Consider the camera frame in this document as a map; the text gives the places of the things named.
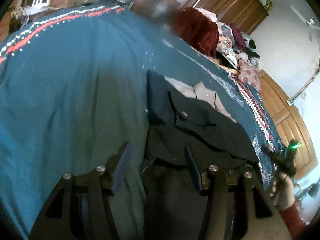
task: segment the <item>metal screw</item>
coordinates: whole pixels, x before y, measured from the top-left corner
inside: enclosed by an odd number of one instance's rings
[[[105,169],[106,169],[106,167],[104,165],[100,165],[100,166],[97,167],[96,170],[99,171],[99,172],[103,172]]]
[[[217,170],[218,170],[218,167],[217,167],[216,165],[213,165],[213,164],[212,164],[212,165],[209,166],[209,170],[210,170],[210,171],[217,171]]]
[[[245,173],[244,173],[244,176],[245,176],[247,179],[251,179],[251,178],[252,178],[252,173],[251,173],[251,172],[245,172]]]
[[[72,174],[70,172],[63,174],[64,179],[70,179],[71,177],[72,177]]]

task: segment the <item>blue bedsheet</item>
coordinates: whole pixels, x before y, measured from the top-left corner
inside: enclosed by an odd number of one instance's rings
[[[191,86],[202,81],[259,147],[280,148],[254,88],[121,7],[59,11],[10,35],[0,50],[1,211],[25,239],[63,173],[91,171],[126,140],[130,169],[110,205],[121,239],[142,239],[148,69]]]

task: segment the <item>wall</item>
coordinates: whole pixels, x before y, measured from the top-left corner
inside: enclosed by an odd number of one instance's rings
[[[264,69],[289,96],[293,96],[312,76],[319,62],[317,38],[309,40],[309,29],[290,9],[293,5],[306,19],[315,17],[305,0],[271,0],[269,16],[251,34],[261,56],[260,68]],[[308,87],[306,97],[295,105],[308,128],[318,159],[320,118],[320,76]],[[319,166],[299,181],[302,188],[318,180]]]

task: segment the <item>green light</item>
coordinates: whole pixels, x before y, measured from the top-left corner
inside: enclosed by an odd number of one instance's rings
[[[295,145],[292,145],[292,146],[290,147],[290,149],[297,149],[297,148],[299,148],[301,145],[302,145],[301,143],[297,143],[297,144],[295,144]]]

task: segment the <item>maroon cloth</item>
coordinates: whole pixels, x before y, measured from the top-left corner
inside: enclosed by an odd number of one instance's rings
[[[219,31],[216,23],[194,8],[176,11],[172,33],[199,52],[216,57]]]
[[[245,40],[242,37],[242,34],[233,23],[230,24],[230,28],[232,29],[232,35],[235,38],[237,48],[242,52],[245,52]]]
[[[287,225],[292,240],[297,239],[303,233],[306,225],[300,219],[298,208],[295,204],[287,209],[280,210],[280,214]]]

